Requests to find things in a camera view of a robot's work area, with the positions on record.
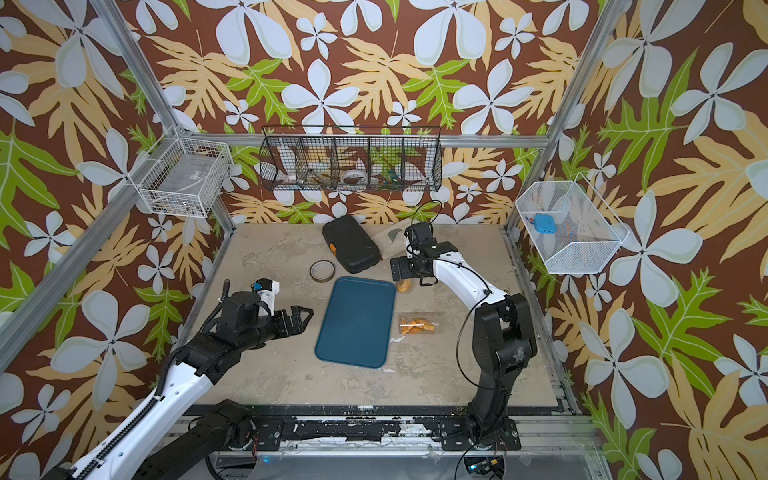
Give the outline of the clear plastic cookie jar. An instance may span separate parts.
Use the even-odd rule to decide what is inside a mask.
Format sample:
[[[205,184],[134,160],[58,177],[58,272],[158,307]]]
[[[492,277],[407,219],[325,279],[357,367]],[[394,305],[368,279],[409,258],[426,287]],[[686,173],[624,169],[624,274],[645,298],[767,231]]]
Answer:
[[[400,294],[406,294],[413,290],[412,279],[401,279],[395,282],[396,290]]]

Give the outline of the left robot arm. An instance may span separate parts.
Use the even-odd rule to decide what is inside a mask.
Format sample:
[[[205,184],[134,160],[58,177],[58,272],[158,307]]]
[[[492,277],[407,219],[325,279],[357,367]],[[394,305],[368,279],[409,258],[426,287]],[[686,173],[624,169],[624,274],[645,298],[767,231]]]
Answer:
[[[252,291],[223,292],[195,336],[167,357],[155,389],[137,409],[91,452],[70,467],[52,468],[46,478],[178,479],[210,454],[248,444],[252,414],[232,400],[168,445],[159,443],[244,352],[306,330],[313,310],[275,309],[277,287],[262,281]]]

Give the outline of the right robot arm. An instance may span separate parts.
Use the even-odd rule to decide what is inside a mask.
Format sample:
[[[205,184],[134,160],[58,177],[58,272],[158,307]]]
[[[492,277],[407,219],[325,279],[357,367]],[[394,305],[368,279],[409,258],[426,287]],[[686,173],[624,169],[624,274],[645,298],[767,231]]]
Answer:
[[[468,308],[461,330],[472,325],[472,353],[480,369],[471,380],[475,395],[464,414],[464,430],[444,430],[443,448],[459,449],[452,441],[464,437],[476,448],[501,444],[520,448],[508,403],[520,374],[537,355],[531,309],[522,294],[508,294],[486,280],[450,242],[438,241],[428,222],[410,225],[404,233],[406,254],[390,260],[395,281],[426,278],[447,286]]]

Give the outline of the lying clear jar with cookies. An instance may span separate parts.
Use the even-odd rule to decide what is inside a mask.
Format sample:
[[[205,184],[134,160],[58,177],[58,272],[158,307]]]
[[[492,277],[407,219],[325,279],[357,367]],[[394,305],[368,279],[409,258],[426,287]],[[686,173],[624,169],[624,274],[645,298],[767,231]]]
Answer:
[[[432,334],[439,322],[434,312],[408,312],[398,315],[397,326],[401,335]]]

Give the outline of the teal plastic tray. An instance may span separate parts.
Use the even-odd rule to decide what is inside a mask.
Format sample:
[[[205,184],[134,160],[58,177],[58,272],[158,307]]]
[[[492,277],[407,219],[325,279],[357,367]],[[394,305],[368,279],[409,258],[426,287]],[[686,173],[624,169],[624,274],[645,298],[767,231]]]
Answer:
[[[339,278],[327,305],[315,346],[326,362],[378,369],[387,360],[396,298],[386,281]]]

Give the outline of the black plastic tool case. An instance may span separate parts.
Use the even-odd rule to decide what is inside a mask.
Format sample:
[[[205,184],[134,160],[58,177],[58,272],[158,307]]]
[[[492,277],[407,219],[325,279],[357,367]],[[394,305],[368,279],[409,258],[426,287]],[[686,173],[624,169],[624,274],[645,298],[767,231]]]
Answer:
[[[326,223],[322,235],[337,261],[350,274],[361,273],[382,260],[379,247],[350,215]]]

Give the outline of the white tape roll in basket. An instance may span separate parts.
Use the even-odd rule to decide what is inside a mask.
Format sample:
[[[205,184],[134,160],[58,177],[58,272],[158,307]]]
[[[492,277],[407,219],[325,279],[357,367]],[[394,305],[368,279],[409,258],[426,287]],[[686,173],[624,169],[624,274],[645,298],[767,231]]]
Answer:
[[[351,169],[341,174],[340,181],[343,185],[365,188],[369,184],[369,176],[363,170]]]

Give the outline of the blue object in basket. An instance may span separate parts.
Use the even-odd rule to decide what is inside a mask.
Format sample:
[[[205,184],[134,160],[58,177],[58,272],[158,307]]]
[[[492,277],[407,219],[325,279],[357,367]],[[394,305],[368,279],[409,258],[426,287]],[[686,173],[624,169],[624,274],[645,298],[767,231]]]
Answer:
[[[551,215],[536,214],[533,217],[533,226],[540,234],[554,235],[557,232],[557,225]]]

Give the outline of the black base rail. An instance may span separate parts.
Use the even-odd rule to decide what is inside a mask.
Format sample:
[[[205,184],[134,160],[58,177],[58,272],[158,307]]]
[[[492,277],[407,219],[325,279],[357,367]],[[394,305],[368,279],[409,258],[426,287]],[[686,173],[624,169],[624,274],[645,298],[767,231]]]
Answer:
[[[248,405],[246,447],[261,453],[519,451],[514,420],[504,415],[487,433],[466,406]]]

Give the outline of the aluminium frame post left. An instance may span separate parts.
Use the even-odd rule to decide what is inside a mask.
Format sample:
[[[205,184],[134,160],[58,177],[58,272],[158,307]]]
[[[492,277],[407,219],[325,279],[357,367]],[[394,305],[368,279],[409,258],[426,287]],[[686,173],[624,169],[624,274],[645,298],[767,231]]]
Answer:
[[[185,133],[191,134],[172,111],[170,103],[164,95],[164,91],[160,87],[154,74],[151,72],[146,57],[141,52],[137,41],[133,38],[131,32],[127,28],[125,19],[120,13],[117,3],[114,1],[94,1],[92,5],[99,18],[106,23],[107,30],[113,34],[113,38],[117,42],[122,57],[133,74],[137,86],[144,92],[149,105],[154,110],[154,113],[158,115],[160,123],[164,128],[163,133],[172,127],[176,127]],[[129,175],[130,183],[131,177],[136,174],[137,170]],[[216,220],[222,225],[227,233],[231,234],[234,232],[234,224],[232,223],[232,219],[226,211],[224,203],[220,197],[214,204],[210,214],[213,214],[216,217]]]

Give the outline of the aluminium frame post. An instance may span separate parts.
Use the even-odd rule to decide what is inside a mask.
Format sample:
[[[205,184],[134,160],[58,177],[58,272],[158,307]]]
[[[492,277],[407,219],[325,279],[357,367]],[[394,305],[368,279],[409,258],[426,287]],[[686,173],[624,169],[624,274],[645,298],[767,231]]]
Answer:
[[[529,167],[520,187],[522,194],[537,180],[545,170],[548,162],[557,153],[560,136],[566,130],[565,124],[571,114],[577,110],[577,105],[586,90],[591,76],[599,69],[601,55],[610,43],[620,17],[632,6],[632,1],[607,1],[603,12],[599,15],[593,33],[585,46],[576,66],[574,75],[564,93],[563,100],[553,116],[552,123],[547,127],[544,136],[513,135],[510,139],[512,147],[535,148],[537,156]]]
[[[176,127],[185,133],[191,134],[172,111],[170,103],[164,95],[164,91],[160,87],[154,74],[151,72],[146,57],[141,52],[137,41],[133,38],[131,32],[127,28],[125,19],[120,13],[117,3],[114,1],[94,1],[92,5],[99,18],[106,23],[107,30],[113,34],[113,38],[117,42],[122,57],[133,74],[137,86],[144,92],[149,105],[154,110],[154,113],[158,115],[160,123],[164,128],[163,133],[172,127]],[[131,177],[136,174],[137,170],[129,175],[130,183]],[[234,224],[232,223],[232,219],[226,211],[224,203],[220,197],[214,204],[210,214],[213,214],[216,217],[216,220],[222,225],[227,233],[231,234],[234,232]]]

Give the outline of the aluminium frame post right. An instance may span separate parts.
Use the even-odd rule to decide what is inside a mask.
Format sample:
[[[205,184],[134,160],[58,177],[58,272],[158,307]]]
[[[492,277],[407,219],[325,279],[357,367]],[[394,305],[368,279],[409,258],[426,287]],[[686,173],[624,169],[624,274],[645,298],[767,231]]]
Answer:
[[[586,90],[591,76],[599,69],[601,55],[610,43],[620,17],[632,6],[632,1],[607,1],[603,12],[599,15],[593,33],[585,46],[576,66],[574,75],[564,93],[563,100],[553,116],[552,123],[547,127],[544,136],[513,135],[510,139],[512,147],[535,148],[537,156],[529,167],[520,187],[522,194],[537,180],[545,170],[548,162],[557,153],[560,136],[566,130],[565,124],[571,114],[577,110],[577,105]]]

